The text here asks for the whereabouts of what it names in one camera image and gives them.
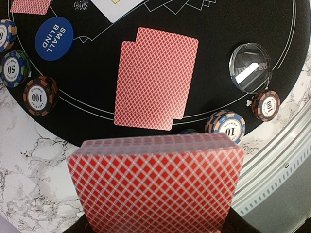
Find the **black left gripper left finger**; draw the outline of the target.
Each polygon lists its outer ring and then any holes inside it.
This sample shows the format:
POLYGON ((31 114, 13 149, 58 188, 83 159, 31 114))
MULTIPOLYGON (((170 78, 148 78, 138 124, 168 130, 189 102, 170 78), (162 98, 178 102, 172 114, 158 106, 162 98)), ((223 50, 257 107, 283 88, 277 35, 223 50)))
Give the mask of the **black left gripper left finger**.
POLYGON ((63 233, 92 233, 92 228, 86 215, 83 215, 76 223, 63 231, 63 233))

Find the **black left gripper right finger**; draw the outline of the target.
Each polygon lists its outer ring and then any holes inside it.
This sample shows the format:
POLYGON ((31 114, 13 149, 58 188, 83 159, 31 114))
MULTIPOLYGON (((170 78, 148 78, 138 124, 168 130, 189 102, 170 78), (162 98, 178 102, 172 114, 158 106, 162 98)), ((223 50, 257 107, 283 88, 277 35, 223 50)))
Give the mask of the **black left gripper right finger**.
POLYGON ((225 233, 260 233, 246 222, 233 208, 230 208, 225 220, 225 233))

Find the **red playing card deck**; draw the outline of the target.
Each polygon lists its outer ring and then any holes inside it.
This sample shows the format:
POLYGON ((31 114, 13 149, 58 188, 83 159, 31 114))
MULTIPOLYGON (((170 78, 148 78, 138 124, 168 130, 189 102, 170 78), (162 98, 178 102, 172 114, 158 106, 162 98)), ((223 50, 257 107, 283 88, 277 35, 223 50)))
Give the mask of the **red playing card deck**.
POLYGON ((244 152, 224 133, 85 141, 68 169, 96 233, 219 233, 244 152))

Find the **clear round dealer button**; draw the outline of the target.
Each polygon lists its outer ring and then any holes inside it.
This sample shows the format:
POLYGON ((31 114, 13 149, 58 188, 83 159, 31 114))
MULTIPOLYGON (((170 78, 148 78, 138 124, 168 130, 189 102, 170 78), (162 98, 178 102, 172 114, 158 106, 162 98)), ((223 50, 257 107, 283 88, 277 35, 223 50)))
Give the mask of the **clear round dealer button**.
POLYGON ((241 44, 231 54, 229 73, 239 90, 248 94, 259 93, 272 78, 270 55, 258 43, 241 44))

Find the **small green fifty chip stack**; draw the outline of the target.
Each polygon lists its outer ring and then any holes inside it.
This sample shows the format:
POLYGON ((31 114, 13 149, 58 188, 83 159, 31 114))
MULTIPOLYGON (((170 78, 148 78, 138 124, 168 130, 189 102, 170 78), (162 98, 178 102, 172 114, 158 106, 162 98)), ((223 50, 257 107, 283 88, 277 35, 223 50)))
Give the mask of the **small green fifty chip stack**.
POLYGON ((4 56, 0 66, 0 76, 7 87, 14 88, 28 78, 30 70, 31 63, 27 53, 14 50, 4 56))

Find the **dealt red card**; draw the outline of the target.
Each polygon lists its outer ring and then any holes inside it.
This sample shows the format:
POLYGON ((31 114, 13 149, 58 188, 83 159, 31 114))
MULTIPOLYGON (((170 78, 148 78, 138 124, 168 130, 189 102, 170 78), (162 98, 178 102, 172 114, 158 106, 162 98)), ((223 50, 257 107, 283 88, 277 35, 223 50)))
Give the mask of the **dealt red card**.
POLYGON ((144 77, 150 81, 149 100, 163 116, 182 119, 188 99, 199 41, 195 38, 161 30, 140 27, 137 44, 145 65, 144 77))
POLYGON ((139 81, 144 77, 145 65, 140 62, 141 49, 137 42, 124 41, 121 45, 118 80, 115 99, 114 124, 126 127, 165 130, 172 129, 173 120, 163 116, 156 109, 154 100, 149 100, 147 92, 150 81, 139 81))
POLYGON ((14 0, 11 13, 45 15, 51 0, 14 0))

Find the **blue small blind button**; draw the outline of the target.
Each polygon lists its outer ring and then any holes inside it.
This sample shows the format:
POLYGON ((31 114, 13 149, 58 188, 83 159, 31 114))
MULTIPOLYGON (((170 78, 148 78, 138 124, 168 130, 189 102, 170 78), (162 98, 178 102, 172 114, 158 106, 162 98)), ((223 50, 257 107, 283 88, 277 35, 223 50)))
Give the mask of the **blue small blind button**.
POLYGON ((66 18, 49 18, 36 33, 36 52, 43 60, 56 61, 69 51, 73 36, 73 27, 66 18))

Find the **small blue ten chip stack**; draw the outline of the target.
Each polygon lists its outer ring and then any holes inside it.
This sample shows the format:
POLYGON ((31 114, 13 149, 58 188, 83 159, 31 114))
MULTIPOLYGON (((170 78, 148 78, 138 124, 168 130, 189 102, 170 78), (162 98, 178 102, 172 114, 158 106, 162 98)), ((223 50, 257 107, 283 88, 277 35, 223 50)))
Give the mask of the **small blue ten chip stack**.
POLYGON ((0 52, 9 50, 17 38, 17 26, 8 19, 0 21, 0 52))

